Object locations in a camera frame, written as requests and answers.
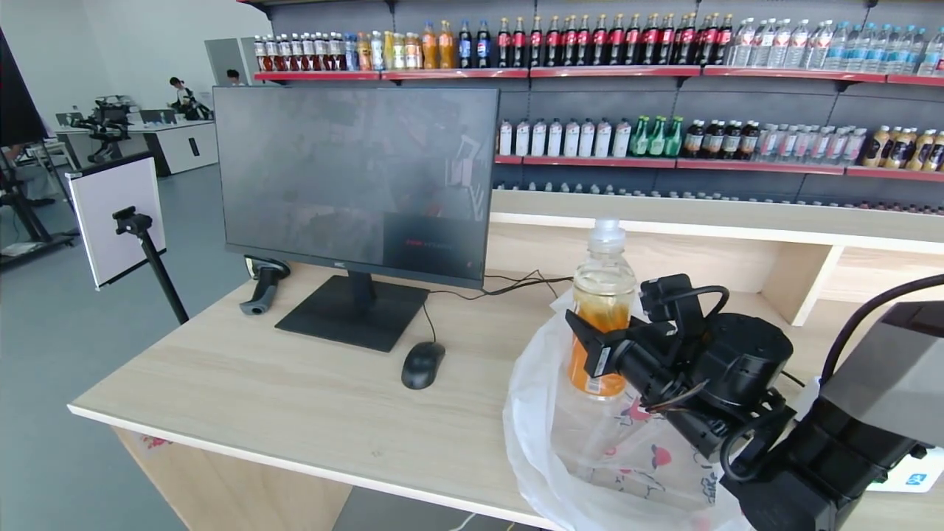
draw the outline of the white wall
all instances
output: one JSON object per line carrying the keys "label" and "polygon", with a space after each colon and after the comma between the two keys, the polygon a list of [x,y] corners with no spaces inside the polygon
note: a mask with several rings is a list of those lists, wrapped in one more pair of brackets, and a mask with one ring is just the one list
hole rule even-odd
{"label": "white wall", "polygon": [[0,26],[47,126],[57,112],[88,114],[96,96],[117,94],[81,0],[0,0]]}
{"label": "white wall", "polygon": [[164,108],[177,98],[168,84],[172,76],[195,93],[213,86],[204,41],[272,32],[261,11],[236,0],[84,3],[110,82],[143,109]]}

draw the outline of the pegboard wall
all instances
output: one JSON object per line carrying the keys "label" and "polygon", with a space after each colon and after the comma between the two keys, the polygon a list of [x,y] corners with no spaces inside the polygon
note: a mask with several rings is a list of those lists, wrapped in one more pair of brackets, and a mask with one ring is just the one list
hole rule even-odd
{"label": "pegboard wall", "polygon": [[[500,19],[507,17],[514,28],[516,17],[524,17],[531,31],[534,15],[542,16],[547,31],[550,17],[601,13],[608,21],[618,13],[629,20],[639,13],[645,21],[653,12],[731,13],[735,21],[776,17],[794,22],[810,19],[811,25],[833,19],[852,24],[914,24],[928,29],[929,38],[944,26],[944,6],[927,0],[347,0],[309,4],[274,5],[268,16],[275,33],[314,31],[356,32],[393,29],[421,32],[427,20],[449,20],[458,31],[467,19],[475,32],[479,20],[487,20],[493,35]],[[328,81],[343,86],[345,81]],[[356,86],[391,87],[391,81],[356,82]],[[762,123],[808,125],[855,125],[874,131],[880,125],[919,129],[944,128],[944,90],[887,84],[857,84],[844,92],[835,81],[762,77],[691,77],[681,88],[671,77],[636,78],[537,78],[404,80],[403,87],[495,87],[501,90],[498,115],[513,123],[538,118],[565,121],[601,117],[615,122],[626,117],[634,123],[639,114],[683,116],[691,120],[758,120]],[[883,180],[850,176],[801,175],[716,170],[564,167],[496,164],[493,179],[506,187],[535,182],[555,188],[563,182],[573,187],[596,183],[601,188],[648,192],[703,191],[725,196],[774,200],[836,201],[862,200],[944,206],[944,184],[912,180]]]}

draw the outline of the green bottle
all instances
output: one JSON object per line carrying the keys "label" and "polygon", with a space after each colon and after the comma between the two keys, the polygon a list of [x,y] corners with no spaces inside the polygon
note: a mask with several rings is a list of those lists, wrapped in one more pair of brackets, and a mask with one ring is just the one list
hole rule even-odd
{"label": "green bottle", "polygon": [[636,122],[636,130],[632,132],[630,152],[634,157],[645,157],[649,150],[649,117],[640,116]]}
{"label": "green bottle", "polygon": [[662,157],[666,152],[666,118],[664,116],[655,117],[655,127],[652,128],[652,135],[649,137],[649,155],[653,157]]}
{"label": "green bottle", "polygon": [[679,151],[682,150],[682,124],[684,118],[675,116],[672,118],[672,129],[666,139],[666,156],[673,159],[678,158]]}

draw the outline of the monitor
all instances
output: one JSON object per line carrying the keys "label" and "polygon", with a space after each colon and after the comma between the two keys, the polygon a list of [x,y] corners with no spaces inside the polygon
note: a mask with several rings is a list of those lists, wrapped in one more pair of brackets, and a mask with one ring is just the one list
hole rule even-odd
{"label": "monitor", "polygon": [[215,87],[227,249],[345,269],[277,327],[393,348],[428,291],[481,287],[498,91]]}

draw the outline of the monitor screen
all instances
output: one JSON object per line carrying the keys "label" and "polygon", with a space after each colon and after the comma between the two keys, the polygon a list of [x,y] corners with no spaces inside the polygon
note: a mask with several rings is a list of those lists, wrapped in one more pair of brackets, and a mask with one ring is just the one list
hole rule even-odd
{"label": "monitor screen", "polygon": [[216,87],[228,249],[480,287],[498,91]]}

